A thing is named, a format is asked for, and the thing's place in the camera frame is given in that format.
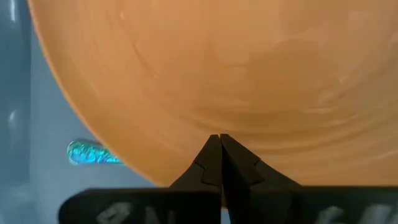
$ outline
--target iridescent blue object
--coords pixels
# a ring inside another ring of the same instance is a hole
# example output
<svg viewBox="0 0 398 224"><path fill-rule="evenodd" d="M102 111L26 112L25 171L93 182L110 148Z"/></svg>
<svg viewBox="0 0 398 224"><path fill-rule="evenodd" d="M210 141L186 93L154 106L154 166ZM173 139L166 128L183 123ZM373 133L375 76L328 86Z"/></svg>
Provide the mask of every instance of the iridescent blue object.
<svg viewBox="0 0 398 224"><path fill-rule="evenodd" d="M74 140L67 148L69 161L74 165L80 164L122 164L100 143L87 140Z"/></svg>

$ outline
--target black tool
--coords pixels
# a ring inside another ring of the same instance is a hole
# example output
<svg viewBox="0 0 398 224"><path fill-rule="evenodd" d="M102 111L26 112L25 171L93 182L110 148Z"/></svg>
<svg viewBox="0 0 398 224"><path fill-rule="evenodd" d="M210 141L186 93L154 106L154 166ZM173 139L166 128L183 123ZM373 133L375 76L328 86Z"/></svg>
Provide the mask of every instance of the black tool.
<svg viewBox="0 0 398 224"><path fill-rule="evenodd" d="M301 186L227 134L211 135L167 189L89 189L61 206L61 224L398 224L396 187Z"/></svg>

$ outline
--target orange circular object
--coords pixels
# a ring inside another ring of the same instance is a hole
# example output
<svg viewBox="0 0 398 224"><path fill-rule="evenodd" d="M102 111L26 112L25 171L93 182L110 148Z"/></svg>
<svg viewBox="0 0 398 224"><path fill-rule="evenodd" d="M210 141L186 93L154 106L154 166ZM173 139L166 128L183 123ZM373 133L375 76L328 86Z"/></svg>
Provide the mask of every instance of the orange circular object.
<svg viewBox="0 0 398 224"><path fill-rule="evenodd" d="M301 184L398 184L396 0L29 4L72 108L156 184L214 133Z"/></svg>

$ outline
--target holographic blue piece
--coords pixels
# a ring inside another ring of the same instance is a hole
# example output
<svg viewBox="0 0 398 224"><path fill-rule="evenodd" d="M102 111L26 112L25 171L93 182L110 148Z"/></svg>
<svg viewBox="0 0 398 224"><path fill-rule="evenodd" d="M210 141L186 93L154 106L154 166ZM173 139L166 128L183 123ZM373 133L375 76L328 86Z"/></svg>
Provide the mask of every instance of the holographic blue piece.
<svg viewBox="0 0 398 224"><path fill-rule="evenodd" d="M80 164L122 164L100 143L87 140L74 140L67 147L69 161Z"/></svg>

